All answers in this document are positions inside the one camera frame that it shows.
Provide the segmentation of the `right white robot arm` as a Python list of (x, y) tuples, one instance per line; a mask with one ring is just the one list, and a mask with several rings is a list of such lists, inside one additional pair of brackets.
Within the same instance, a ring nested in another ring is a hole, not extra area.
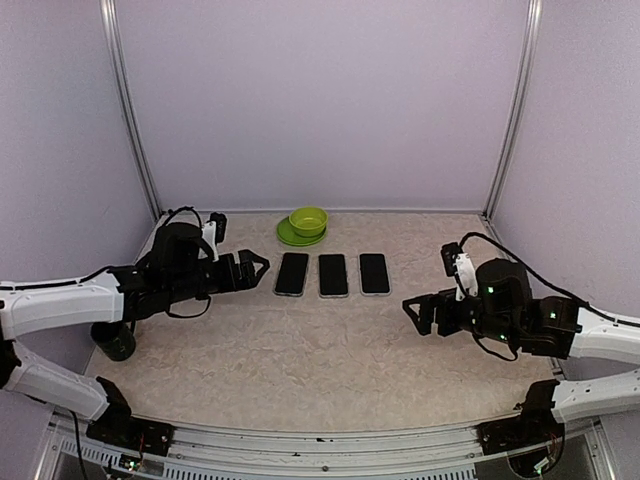
[[(459, 254), (446, 273), (455, 287), (402, 303), (422, 336), (466, 331), (477, 345), (484, 340), (506, 345), (512, 360), (524, 353), (639, 364), (638, 319), (600, 312), (567, 293), (536, 298), (521, 263), (497, 258), (475, 267), (468, 255)], [(529, 387), (511, 433), (518, 442), (531, 444), (551, 420), (565, 424), (638, 405), (638, 369), (586, 381), (539, 381)]]

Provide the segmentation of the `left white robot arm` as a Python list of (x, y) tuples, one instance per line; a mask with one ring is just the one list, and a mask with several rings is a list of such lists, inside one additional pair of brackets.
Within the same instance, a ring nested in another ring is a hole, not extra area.
[(76, 374), (30, 351), (19, 337), (90, 324), (114, 340), (130, 323), (170, 314), (173, 305), (256, 288), (269, 261), (244, 249), (219, 254), (216, 224), (176, 222), (157, 229), (151, 249), (136, 263), (107, 266), (84, 278), (52, 283), (7, 282), (1, 287), (1, 387), (66, 408), (121, 445), (140, 424), (118, 387)]

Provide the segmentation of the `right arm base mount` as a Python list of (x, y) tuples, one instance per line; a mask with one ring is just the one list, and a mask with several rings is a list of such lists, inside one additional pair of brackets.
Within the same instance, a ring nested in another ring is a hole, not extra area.
[(565, 426), (552, 414), (558, 380), (533, 383), (516, 416), (480, 423), (477, 436), (484, 455), (517, 450), (562, 437)]

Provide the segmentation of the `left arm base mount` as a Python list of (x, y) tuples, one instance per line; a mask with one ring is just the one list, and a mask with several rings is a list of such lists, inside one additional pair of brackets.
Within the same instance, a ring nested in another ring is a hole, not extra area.
[(175, 427), (133, 416), (127, 400), (113, 382), (102, 377), (96, 380), (105, 390), (107, 408), (96, 420), (89, 422), (86, 436), (142, 454), (166, 457)]

